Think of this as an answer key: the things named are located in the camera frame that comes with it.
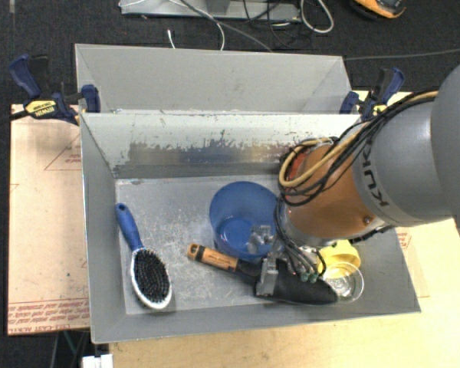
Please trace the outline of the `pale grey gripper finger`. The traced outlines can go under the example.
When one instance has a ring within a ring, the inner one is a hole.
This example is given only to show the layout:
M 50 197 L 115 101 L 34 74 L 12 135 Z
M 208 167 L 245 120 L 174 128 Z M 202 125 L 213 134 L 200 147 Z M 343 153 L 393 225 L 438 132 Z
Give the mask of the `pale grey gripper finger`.
M 270 297 L 274 294 L 278 282 L 278 265 L 275 258 L 265 258 L 261 262 L 261 272 L 255 283 L 255 295 L 258 297 Z
M 274 233 L 270 225 L 253 225 L 247 242 L 250 254 L 267 254 L 274 242 Z

